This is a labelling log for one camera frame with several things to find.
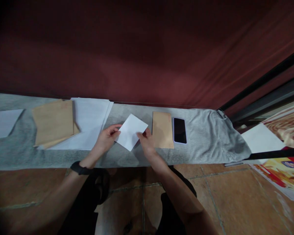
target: smartphone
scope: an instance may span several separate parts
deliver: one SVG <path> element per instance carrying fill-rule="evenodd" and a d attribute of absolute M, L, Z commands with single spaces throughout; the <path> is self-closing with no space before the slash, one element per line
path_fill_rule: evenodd
<path fill-rule="evenodd" d="M 187 144 L 184 119 L 173 118 L 173 140 L 176 143 Z"/>

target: gray fabric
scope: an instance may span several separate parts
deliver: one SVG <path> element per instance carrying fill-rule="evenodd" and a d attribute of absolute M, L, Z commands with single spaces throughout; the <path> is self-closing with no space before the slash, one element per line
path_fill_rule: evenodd
<path fill-rule="evenodd" d="M 70 167 L 83 159 L 83 150 L 37 150 L 33 147 L 36 127 L 31 109 L 56 99 L 0 94 L 0 111 L 25 109 L 11 134 L 0 139 L 0 170 L 24 168 Z M 114 104 L 105 127 L 123 123 L 132 113 L 152 129 L 153 111 L 168 112 L 186 121 L 188 143 L 174 144 L 174 149 L 157 149 L 170 165 L 237 162 L 249 157 L 250 150 L 221 111 L 210 109 L 175 109 Z M 139 142 L 129 152 L 117 143 L 97 163 L 96 167 L 148 166 Z"/>

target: left hand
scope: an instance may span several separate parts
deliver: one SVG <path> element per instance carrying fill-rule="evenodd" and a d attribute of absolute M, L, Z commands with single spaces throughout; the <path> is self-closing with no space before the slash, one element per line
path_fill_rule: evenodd
<path fill-rule="evenodd" d="M 120 131 L 117 127 L 121 127 L 121 124 L 115 124 L 104 129 L 98 136 L 97 142 L 93 147 L 93 150 L 99 151 L 100 154 L 107 152 L 113 145 L 115 139 L 120 135 Z"/>

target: hand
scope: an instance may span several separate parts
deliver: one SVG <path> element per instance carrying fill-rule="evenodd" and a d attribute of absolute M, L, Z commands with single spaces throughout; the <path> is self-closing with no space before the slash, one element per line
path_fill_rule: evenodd
<path fill-rule="evenodd" d="M 104 129 L 98 136 L 97 142 L 92 151 L 99 151 L 100 154 L 107 152 L 113 145 L 115 139 L 120 135 L 120 131 L 117 127 L 121 127 L 121 124 L 115 124 Z"/>
<path fill-rule="evenodd" d="M 154 147 L 154 139 L 149 128 L 147 128 L 144 133 L 137 132 L 136 135 L 140 140 L 145 156 L 147 158 L 154 156 L 156 154 L 156 150 Z"/>

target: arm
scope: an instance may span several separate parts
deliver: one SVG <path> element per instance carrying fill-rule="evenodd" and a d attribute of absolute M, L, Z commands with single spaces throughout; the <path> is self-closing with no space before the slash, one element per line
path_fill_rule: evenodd
<path fill-rule="evenodd" d="M 122 125 L 112 125 L 103 130 L 88 156 L 79 164 L 82 167 L 92 169 L 95 167 L 98 159 L 108 151 L 114 143 L 114 140 L 120 135 L 117 127 Z M 71 208 L 75 198 L 81 190 L 87 179 L 87 175 L 78 175 L 72 171 L 50 195 L 38 206 L 33 208 L 32 212 L 15 225 L 10 233 L 12 234 L 31 234 L 41 231 L 49 226 L 59 217 L 65 216 Z"/>
<path fill-rule="evenodd" d="M 173 173 L 157 154 L 150 130 L 137 133 L 144 154 L 165 188 L 177 214 L 185 225 L 187 234 L 218 234 L 207 211 L 192 191 Z"/>

